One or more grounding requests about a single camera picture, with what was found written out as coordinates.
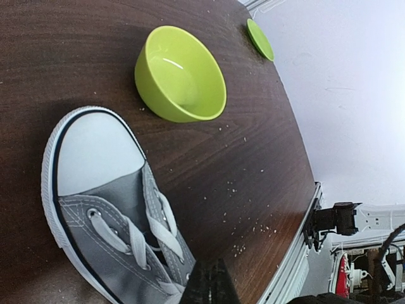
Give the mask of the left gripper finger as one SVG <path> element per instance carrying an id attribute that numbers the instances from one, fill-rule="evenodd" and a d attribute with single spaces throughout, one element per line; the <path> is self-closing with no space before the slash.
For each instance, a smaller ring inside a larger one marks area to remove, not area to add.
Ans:
<path id="1" fill-rule="evenodd" d="M 198 260 L 191 272 L 180 304 L 240 303 L 223 259 Z"/>

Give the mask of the white shoelace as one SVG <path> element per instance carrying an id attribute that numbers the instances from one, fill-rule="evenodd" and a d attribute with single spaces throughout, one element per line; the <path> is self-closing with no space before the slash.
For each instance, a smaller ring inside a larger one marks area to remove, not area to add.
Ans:
<path id="1" fill-rule="evenodd" d="M 179 303 L 190 275 L 186 270 L 190 270 L 194 266 L 195 260 L 178 232 L 175 217 L 164 194 L 154 189 L 153 193 L 145 193 L 144 201 L 152 235 L 157 239 L 159 250 L 162 251 L 168 267 L 174 271 L 173 277 L 179 280 L 178 282 L 171 280 L 164 272 L 157 282 L 168 295 L 167 303 Z M 151 247 L 146 243 L 141 231 L 128 217 L 123 214 L 120 214 L 120 217 L 127 223 L 129 244 L 110 229 L 100 214 L 95 213 L 89 216 L 93 228 L 105 242 L 126 255 L 134 256 L 138 266 L 149 271 L 151 268 L 147 257 L 154 256 Z"/>

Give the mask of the grey canvas sneaker red sole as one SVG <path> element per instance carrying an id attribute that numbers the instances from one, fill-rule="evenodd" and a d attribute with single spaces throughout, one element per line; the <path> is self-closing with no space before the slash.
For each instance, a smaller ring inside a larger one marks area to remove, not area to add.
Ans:
<path id="1" fill-rule="evenodd" d="M 167 303 L 157 279 L 166 272 L 179 281 L 146 216 L 144 195 L 154 189 L 159 190 L 146 155 L 115 112 L 84 106 L 67 113 L 53 129 L 41 170 L 48 226 L 80 275 L 112 303 Z M 127 223 L 120 214 L 135 224 L 154 253 L 147 257 L 149 271 L 99 236 L 89 218 L 95 213 L 127 244 Z"/>

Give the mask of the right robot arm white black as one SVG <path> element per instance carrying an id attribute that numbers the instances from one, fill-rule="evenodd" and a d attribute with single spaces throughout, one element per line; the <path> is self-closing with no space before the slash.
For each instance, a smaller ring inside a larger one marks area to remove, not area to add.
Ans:
<path id="1" fill-rule="evenodd" d="M 326 211 L 322 234 L 366 237 L 331 250 L 328 292 L 361 303 L 388 303 L 404 296 L 404 206 L 336 203 Z"/>

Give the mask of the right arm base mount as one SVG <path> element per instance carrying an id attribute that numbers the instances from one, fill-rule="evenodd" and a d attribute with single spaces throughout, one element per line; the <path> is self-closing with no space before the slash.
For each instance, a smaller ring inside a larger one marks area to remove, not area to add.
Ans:
<path id="1" fill-rule="evenodd" d="M 309 249 L 320 251 L 329 234 L 352 236 L 359 231 L 355 224 L 355 216 L 356 208 L 361 203 L 340 202 L 334 204 L 332 208 L 321 209 L 319 202 L 320 200 L 316 198 L 302 230 Z"/>

